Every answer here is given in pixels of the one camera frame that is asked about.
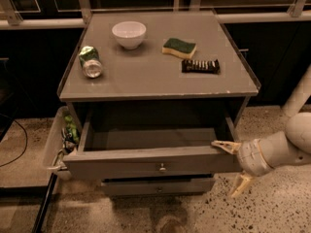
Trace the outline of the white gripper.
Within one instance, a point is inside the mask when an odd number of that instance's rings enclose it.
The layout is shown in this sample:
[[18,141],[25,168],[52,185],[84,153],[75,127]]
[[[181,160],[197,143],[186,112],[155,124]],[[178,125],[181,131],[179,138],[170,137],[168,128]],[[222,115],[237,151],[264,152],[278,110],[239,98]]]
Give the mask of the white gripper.
[[261,177],[273,170],[266,162],[259,148],[259,140],[241,143],[231,141],[213,141],[212,146],[220,148],[230,154],[237,153],[237,159],[246,172],[238,174],[233,182],[229,196],[236,198],[241,195],[253,182],[253,177]]

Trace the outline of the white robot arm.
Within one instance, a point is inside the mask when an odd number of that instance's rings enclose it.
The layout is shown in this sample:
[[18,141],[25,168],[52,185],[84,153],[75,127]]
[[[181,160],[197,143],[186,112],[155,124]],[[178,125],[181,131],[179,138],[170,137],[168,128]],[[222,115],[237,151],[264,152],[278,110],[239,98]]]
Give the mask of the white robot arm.
[[283,131],[242,143],[213,141],[212,145],[235,155],[242,168],[233,183],[229,196],[234,198],[252,182],[282,166],[311,163],[311,113],[299,110],[311,96],[311,66],[301,78],[283,112],[289,117]]

